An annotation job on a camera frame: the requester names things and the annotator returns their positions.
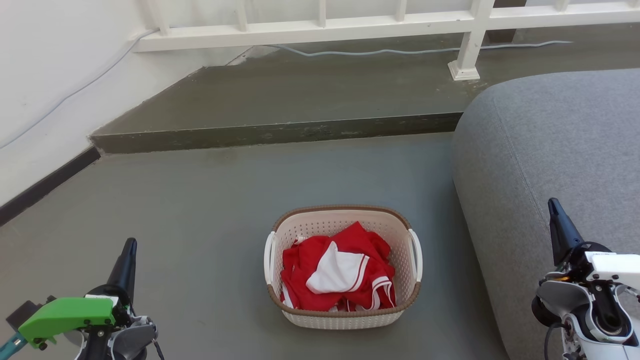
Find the sofa cushion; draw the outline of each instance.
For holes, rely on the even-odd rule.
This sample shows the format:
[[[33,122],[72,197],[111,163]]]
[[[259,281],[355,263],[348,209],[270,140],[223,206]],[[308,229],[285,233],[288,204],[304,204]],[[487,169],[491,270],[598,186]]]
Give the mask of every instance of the sofa cushion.
[[[547,200],[560,200],[586,241],[640,254],[640,69],[492,86],[460,119],[452,156],[506,350],[542,359],[547,328],[531,300],[553,267]],[[640,317],[638,303],[627,304]],[[550,347],[560,359],[558,334]]]

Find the concrete step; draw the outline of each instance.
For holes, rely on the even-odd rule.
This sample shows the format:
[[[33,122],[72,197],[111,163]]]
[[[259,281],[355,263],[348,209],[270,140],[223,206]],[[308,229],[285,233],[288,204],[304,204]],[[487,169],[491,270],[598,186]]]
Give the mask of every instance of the concrete step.
[[[452,131],[490,85],[551,72],[637,67],[638,24],[521,29],[515,43],[573,44],[481,51],[480,80],[451,80],[457,52],[307,58],[278,50],[209,67],[92,134],[105,153],[231,147]],[[462,34],[295,44],[318,51],[459,47]]]

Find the plastic basket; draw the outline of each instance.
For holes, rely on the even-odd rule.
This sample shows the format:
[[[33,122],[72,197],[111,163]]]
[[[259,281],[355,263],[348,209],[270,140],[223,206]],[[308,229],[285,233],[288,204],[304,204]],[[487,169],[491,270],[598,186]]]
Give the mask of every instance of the plastic basket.
[[[297,235],[332,236],[359,221],[378,233],[391,247],[389,261],[396,268],[393,278],[396,304],[392,309],[329,313],[293,309],[280,301],[282,251],[291,247]],[[273,226],[264,247],[264,279],[271,300],[292,323],[313,329],[349,330],[380,327],[396,321],[418,297],[422,279],[422,251],[409,222],[387,208],[362,205],[314,206],[286,213]]]

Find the red garment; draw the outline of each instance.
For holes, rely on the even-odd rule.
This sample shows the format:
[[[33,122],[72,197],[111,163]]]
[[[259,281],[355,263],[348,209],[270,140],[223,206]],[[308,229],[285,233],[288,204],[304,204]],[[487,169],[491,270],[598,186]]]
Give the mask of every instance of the red garment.
[[[389,245],[355,222],[340,233],[313,236],[282,252],[280,300],[296,309],[355,311],[396,305]]]

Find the railing base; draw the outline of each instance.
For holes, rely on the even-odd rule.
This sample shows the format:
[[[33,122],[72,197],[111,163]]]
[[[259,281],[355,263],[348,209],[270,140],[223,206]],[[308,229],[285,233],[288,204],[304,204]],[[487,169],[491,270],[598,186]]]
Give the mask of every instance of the railing base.
[[[450,62],[448,65],[453,81],[478,80],[480,78],[480,74],[478,74],[478,70],[475,67],[460,69],[457,60]]]

